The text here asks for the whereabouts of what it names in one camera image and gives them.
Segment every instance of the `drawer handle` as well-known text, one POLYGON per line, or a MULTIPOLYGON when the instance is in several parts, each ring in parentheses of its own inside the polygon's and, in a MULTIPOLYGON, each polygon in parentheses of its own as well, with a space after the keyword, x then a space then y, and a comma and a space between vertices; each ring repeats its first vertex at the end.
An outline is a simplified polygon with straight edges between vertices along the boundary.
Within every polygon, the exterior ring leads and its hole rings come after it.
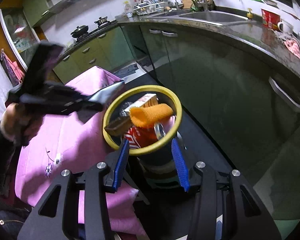
POLYGON ((166 37, 178 37, 178 33, 167 33, 162 31, 162 35, 166 37))
POLYGON ((93 60, 89 61, 89 64, 93 64, 93 63, 95 63, 95 61, 96 61, 96 59, 94 58, 93 60))
POLYGON ((67 61, 70 58, 70 55, 66 56, 62 61, 67 61))
POLYGON ((49 12, 49 10, 45 11, 45 12, 41 15, 41 17, 45 16, 48 12, 49 12))
POLYGON ((90 47, 87 47, 86 49, 84 49, 84 50, 82 51, 82 53, 86 53, 86 52, 88 52, 88 51, 89 51, 89 49, 90 49, 90 47))
POLYGON ((107 33, 104 33, 104 34, 101 34, 99 37, 98 37, 98 39, 102 39, 104 36, 106 36, 107 35, 107 33))
POLYGON ((269 77, 269 83, 274 90, 274 92, 281 97, 296 113, 300 113, 300 105, 295 102, 289 95, 282 90, 281 87, 274 81, 272 77, 269 77))
POLYGON ((149 30, 149 32, 150 33, 152 33, 152 34, 160 34, 161 33, 161 31, 158 31, 158 30, 149 30))

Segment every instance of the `blue gripper pad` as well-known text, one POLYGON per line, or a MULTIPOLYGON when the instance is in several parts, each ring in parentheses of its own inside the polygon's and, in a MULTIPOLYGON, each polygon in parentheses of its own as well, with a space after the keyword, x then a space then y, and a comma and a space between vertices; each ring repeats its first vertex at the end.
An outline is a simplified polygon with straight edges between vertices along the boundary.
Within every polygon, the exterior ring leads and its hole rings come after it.
POLYGON ((123 179, 123 173, 126 168, 126 164, 127 164, 128 157, 129 157, 129 150, 130 150, 129 141, 126 140, 121 149, 117 165, 114 169, 114 180, 113 180, 112 188, 115 191, 117 191, 118 188, 121 186, 121 182, 123 179))
POLYGON ((176 138, 172 139, 171 142, 171 152, 173 156, 174 163, 176 165, 179 181, 181 187, 184 188, 185 192, 188 192, 190 188, 189 183, 189 171, 185 160, 183 159, 182 152, 180 150, 178 141, 176 138))

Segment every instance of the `cup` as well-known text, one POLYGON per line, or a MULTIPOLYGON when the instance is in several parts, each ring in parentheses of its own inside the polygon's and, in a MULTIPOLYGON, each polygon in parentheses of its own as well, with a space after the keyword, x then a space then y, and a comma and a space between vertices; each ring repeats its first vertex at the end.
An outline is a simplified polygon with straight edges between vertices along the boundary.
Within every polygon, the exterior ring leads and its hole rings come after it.
POLYGON ((278 22, 278 28, 279 31, 283 33, 292 34, 293 32, 293 26, 285 20, 281 20, 281 22, 278 22))

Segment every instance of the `orange sponge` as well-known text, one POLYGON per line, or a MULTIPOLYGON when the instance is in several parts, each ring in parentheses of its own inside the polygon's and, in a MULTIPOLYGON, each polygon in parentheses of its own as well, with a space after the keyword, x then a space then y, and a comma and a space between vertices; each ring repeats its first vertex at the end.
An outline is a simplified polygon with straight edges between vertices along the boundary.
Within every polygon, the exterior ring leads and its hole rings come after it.
POLYGON ((155 122, 172 115, 173 110, 167 104, 130 108, 130 119, 136 127, 150 128, 155 122))

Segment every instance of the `white tile wall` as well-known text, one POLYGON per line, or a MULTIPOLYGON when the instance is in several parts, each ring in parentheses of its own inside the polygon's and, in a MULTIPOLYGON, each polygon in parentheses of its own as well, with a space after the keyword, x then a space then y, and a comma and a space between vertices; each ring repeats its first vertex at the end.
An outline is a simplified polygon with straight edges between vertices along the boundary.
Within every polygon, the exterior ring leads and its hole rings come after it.
POLYGON ((88 25, 89 32, 98 25, 94 21, 108 16, 113 21, 116 15, 123 13, 126 0, 80 0, 62 12, 54 15, 41 25, 48 41, 69 45, 73 42, 70 33, 77 26, 88 25))

